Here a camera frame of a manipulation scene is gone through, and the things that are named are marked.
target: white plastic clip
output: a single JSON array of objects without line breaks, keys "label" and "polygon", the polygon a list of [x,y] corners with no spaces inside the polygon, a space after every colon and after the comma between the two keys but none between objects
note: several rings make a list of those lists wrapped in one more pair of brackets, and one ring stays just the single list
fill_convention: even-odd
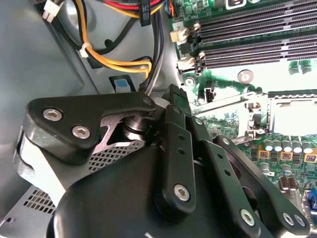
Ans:
[{"label": "white plastic clip", "polygon": [[47,0],[44,6],[44,13],[42,15],[43,19],[51,23],[54,17],[57,16],[61,6],[63,6],[64,2],[61,5],[57,5],[52,0]]},{"label": "white plastic clip", "polygon": [[79,50],[79,53],[80,53],[80,56],[82,58],[88,58],[89,55],[87,54],[87,52],[85,51],[85,49],[90,46],[91,47],[91,44],[89,42],[86,42],[82,45],[81,49]]}]

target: yellow wire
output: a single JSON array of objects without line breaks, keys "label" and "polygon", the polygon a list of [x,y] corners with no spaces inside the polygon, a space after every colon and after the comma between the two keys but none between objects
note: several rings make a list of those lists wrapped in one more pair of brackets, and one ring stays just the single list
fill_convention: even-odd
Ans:
[{"label": "yellow wire", "polygon": [[[106,3],[105,3],[105,5],[106,5],[107,7],[110,7],[111,9],[117,11],[117,12],[120,12],[120,13],[126,15],[126,16],[130,16],[130,17],[134,17],[134,18],[140,18],[140,16],[137,15],[137,14],[133,14],[133,13],[130,13],[130,12],[128,12],[128,11],[121,10],[121,9],[115,7],[115,6],[111,6],[111,5],[106,4]],[[159,5],[159,6],[157,6],[156,8],[154,8],[153,11],[151,11],[151,15],[153,15],[154,13],[156,13],[163,5],[164,5],[164,3],[161,4],[161,5]]]},{"label": "yellow wire", "polygon": [[[79,8],[79,15],[80,15],[80,20],[81,20],[81,30],[82,30],[82,35],[83,35],[83,41],[84,43],[89,43],[88,40],[88,34],[86,30],[86,20],[85,20],[85,13],[84,13],[84,8],[81,3],[81,0],[75,0],[78,8]],[[115,61],[111,59],[107,59],[106,57],[103,57],[99,55],[97,52],[93,50],[91,46],[88,46],[86,50],[99,62],[104,64],[105,66],[118,70],[118,71],[123,71],[123,72],[130,72],[130,73],[142,73],[144,72],[146,74],[146,78],[148,78],[149,73],[152,69],[152,64],[148,60],[140,60],[140,61],[132,61],[132,62],[124,62],[124,61]],[[121,67],[121,66],[142,66],[142,65],[147,65],[147,68],[126,68],[126,67]]]},{"label": "yellow wire", "polygon": [[121,10],[121,9],[119,9],[119,8],[116,8],[115,6],[111,6],[111,5],[106,4],[106,3],[105,3],[105,5],[106,5],[107,7],[110,7],[111,9],[117,11],[117,12],[120,12],[120,13],[126,15],[126,16],[130,16],[130,17],[134,17],[134,18],[140,18],[140,16],[137,15],[137,14],[133,14],[133,13],[131,13],[131,12]]}]

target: cable tie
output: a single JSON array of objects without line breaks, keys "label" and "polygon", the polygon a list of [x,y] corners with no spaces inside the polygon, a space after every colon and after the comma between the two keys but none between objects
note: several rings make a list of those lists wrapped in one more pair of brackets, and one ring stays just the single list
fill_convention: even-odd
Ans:
[{"label": "cable tie", "polygon": [[151,3],[150,0],[140,0],[140,22],[141,26],[151,24]]},{"label": "cable tie", "polygon": [[84,44],[82,45],[81,49],[79,50],[80,56],[81,56],[82,58],[88,58],[88,57],[89,57],[89,55],[87,54],[87,52],[86,52],[86,50],[85,50],[88,46],[92,47],[89,42],[86,42],[86,43],[84,43]]}]

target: ram slot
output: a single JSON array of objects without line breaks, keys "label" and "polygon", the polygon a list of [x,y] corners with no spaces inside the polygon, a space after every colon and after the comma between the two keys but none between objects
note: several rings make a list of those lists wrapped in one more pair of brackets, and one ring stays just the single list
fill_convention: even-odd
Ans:
[{"label": "ram slot", "polygon": [[252,65],[252,64],[261,64],[261,63],[273,63],[273,62],[283,62],[283,61],[295,61],[295,60],[310,60],[317,58],[317,52],[299,54],[299,55],[287,55],[271,58],[261,58],[261,59],[248,59],[245,61],[232,61],[227,63],[218,63],[215,62],[206,62],[206,69],[213,68],[224,68],[224,67],[233,67],[233,66],[243,66],[243,65]]},{"label": "ram slot", "polygon": [[230,15],[213,17],[201,20],[201,32],[216,30],[229,26],[254,23],[257,21],[270,20],[293,14],[306,13],[317,9],[315,0],[290,1],[272,6],[261,7],[254,10],[231,13]]},{"label": "ram slot", "polygon": [[289,41],[272,41],[266,42],[269,44],[262,45],[258,44],[250,44],[242,47],[229,47],[223,49],[215,49],[204,51],[206,55],[206,60],[216,60],[237,56],[248,56],[255,55],[261,53],[272,53],[272,52],[280,52],[285,50],[299,50],[308,47],[317,46],[317,37],[315,40],[307,40],[307,41],[298,41],[298,42],[289,42]]},{"label": "ram slot", "polygon": [[309,20],[298,20],[294,22],[290,22],[288,24],[281,23],[274,26],[266,26],[266,27],[259,27],[257,29],[248,29],[247,27],[245,30],[240,32],[232,32],[228,31],[229,33],[223,35],[213,35],[212,32],[202,33],[202,44],[210,44],[215,42],[220,42],[224,40],[233,40],[239,39],[243,37],[251,37],[251,36],[259,36],[264,34],[271,34],[276,32],[284,32],[290,30],[300,30],[306,27],[316,27],[317,26],[317,17],[312,18]]}]

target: red wire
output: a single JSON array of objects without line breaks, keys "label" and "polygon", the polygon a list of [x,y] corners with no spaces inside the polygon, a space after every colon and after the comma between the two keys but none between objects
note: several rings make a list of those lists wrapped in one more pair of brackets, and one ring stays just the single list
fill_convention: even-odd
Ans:
[{"label": "red wire", "polygon": [[106,0],[104,2],[109,4],[109,5],[112,5],[112,6],[115,6],[117,8],[124,9],[124,10],[139,10],[140,9],[139,6],[123,5],[123,4],[113,2],[113,1],[106,1]]},{"label": "red wire", "polygon": [[[161,0],[153,0],[151,1],[151,6],[159,3]],[[119,4],[117,2],[114,1],[108,1],[108,0],[104,0],[104,3],[107,3],[109,5],[115,6],[117,8],[120,9],[125,9],[125,10],[139,10],[140,6],[136,5],[136,6],[131,6],[131,5],[124,5],[124,4]]]}]

